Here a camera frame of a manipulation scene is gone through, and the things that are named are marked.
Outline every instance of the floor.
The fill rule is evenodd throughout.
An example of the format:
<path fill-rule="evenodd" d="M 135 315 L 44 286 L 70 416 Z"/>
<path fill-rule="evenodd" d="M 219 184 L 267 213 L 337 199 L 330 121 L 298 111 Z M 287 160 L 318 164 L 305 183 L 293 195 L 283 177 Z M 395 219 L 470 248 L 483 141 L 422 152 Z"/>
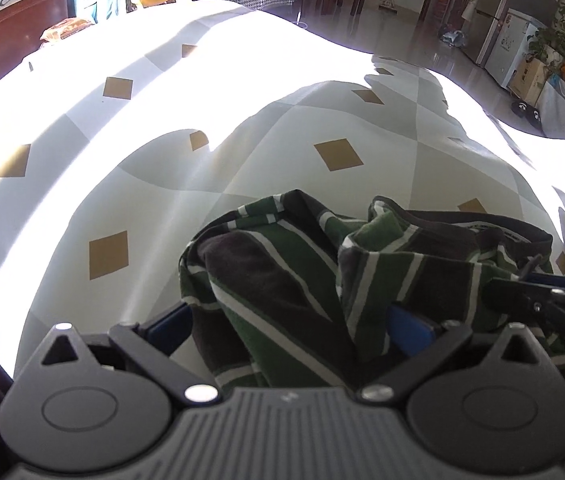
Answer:
<path fill-rule="evenodd" d="M 389 56 L 434 70 L 447 76 L 469 93 L 485 111 L 504 123 L 529 134 L 538 131 L 525 118 L 511 111 L 513 101 L 482 68 L 463 52 L 442 43 L 435 28 L 418 22 L 418 15 L 407 9 L 397 14 L 380 10 L 379 0 L 366 0 L 363 12 L 355 18 L 349 14 L 352 0 L 345 0 L 335 14 L 321 16 L 312 0 L 302 17 L 307 30 L 348 48 Z"/>

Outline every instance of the table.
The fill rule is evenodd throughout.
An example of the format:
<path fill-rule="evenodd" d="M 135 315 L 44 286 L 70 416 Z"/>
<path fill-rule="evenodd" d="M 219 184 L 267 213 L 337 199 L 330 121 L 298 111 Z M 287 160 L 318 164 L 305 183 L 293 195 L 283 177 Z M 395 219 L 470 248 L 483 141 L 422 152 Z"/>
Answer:
<path fill-rule="evenodd" d="M 315 145 L 331 141 L 362 164 L 330 171 Z M 89 27 L 0 81 L 0 363 L 17 371 L 56 322 L 101 332 L 172 306 L 203 225 L 291 189 L 358 218 L 379 194 L 523 219 L 553 235 L 565 269 L 564 140 L 270 14 L 169 4 Z"/>

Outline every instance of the slipper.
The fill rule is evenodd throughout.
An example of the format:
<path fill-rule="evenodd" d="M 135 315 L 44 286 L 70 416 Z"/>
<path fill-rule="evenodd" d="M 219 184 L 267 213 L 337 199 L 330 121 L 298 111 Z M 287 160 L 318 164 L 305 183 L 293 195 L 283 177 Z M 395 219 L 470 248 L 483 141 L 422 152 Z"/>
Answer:
<path fill-rule="evenodd" d="M 527 103 L 525 101 L 514 101 L 512 103 L 512 112 L 519 117 L 525 117 L 527 113 Z"/>
<path fill-rule="evenodd" d="M 533 106 L 527 107 L 527 114 L 525 115 L 527 120 L 537 130 L 542 131 L 543 125 L 541 124 L 541 113 L 538 111 L 538 108 L 534 108 Z"/>

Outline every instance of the striped towel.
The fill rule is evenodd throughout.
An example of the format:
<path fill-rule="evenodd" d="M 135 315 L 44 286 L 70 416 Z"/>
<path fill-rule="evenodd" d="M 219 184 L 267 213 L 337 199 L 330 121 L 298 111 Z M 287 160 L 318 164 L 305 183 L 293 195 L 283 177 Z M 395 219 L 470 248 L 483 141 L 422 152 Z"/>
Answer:
<path fill-rule="evenodd" d="M 512 218 L 405 211 L 383 197 L 366 221 L 346 218 L 294 190 L 207 225 L 181 257 L 180 283 L 194 340 L 224 391 L 356 389 L 383 359 L 391 365 L 391 303 L 496 331 L 509 320 L 482 304 L 482 286 L 514 279 L 537 254 L 537 270 L 551 272 L 551 242 Z M 565 377 L 560 338 L 531 329 Z"/>

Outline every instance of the stainless steel refrigerator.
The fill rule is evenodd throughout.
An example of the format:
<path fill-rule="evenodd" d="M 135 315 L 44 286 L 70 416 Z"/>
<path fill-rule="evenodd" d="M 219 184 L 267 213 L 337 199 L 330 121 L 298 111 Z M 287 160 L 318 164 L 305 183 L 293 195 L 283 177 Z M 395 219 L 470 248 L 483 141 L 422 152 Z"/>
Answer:
<path fill-rule="evenodd" d="M 551 25 L 557 8 L 556 0 L 478 0 L 463 52 L 477 65 L 485 66 L 509 9 Z"/>

